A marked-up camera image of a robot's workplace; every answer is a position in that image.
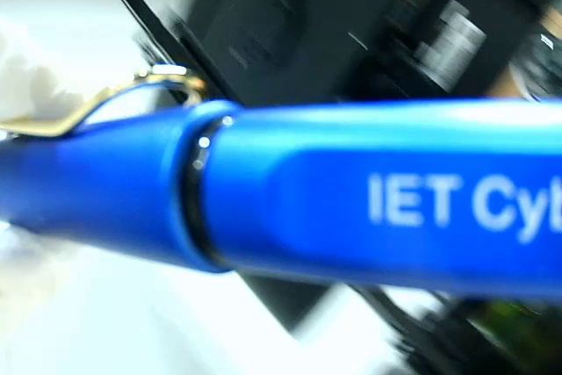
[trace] pen clip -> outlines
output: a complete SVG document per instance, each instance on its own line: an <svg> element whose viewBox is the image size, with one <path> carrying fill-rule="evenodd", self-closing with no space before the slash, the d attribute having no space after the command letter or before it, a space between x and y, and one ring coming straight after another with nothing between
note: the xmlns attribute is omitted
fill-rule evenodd
<svg viewBox="0 0 562 375"><path fill-rule="evenodd" d="M170 90L180 90L187 95L184 105L197 105L203 101L205 83L182 66L154 65L146 71L135 74L129 83L114 88L103 88L93 98L87 100L67 116L54 120L37 120L21 117L0 121L0 130L15 135L40 138L56 138L72 132L99 107L111 99L141 87L163 86Z"/></svg>

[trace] white surface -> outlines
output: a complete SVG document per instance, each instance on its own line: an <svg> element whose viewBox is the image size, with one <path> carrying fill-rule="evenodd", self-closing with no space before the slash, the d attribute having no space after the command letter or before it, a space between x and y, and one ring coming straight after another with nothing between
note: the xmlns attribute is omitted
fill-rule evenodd
<svg viewBox="0 0 562 375"><path fill-rule="evenodd" d="M162 10L177 0L148 1ZM131 41L136 25L118 0L0 0L0 15L25 24L60 56L84 92L144 65ZM149 97L129 97L105 112L149 106ZM235 274L208 276L88 248L70 265L54 298L0 342L3 375L367 375L399 361L388 343L393 332L345 287L293 339ZM400 303L418 303L400 294Z"/></svg>

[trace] blue plastic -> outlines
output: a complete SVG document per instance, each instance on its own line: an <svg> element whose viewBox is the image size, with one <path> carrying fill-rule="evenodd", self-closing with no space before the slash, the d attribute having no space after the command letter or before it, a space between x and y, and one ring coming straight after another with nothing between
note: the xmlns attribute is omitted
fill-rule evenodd
<svg viewBox="0 0 562 375"><path fill-rule="evenodd" d="M85 126L64 139L0 142L0 220L199 270L181 172L195 133L237 106L217 101Z"/></svg>
<svg viewBox="0 0 562 375"><path fill-rule="evenodd" d="M247 110L213 139L212 244L283 277L562 297L562 105Z"/></svg>

